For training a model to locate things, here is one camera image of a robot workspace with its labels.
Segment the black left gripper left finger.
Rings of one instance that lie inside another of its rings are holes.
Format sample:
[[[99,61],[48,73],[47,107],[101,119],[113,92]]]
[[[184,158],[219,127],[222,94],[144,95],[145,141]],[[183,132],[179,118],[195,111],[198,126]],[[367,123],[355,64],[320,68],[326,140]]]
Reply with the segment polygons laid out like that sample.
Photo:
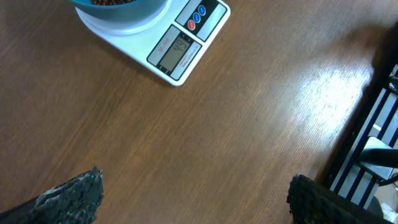
[[[1,224],[93,223],[103,198],[103,171],[94,167],[2,212]]]

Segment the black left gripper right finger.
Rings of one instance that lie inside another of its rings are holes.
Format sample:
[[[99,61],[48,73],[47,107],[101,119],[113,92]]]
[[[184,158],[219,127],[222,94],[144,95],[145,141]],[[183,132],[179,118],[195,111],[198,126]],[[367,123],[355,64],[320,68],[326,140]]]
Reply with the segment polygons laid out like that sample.
[[[289,186],[287,203],[293,222],[297,224],[390,223],[383,217],[350,202],[302,174],[293,176]]]

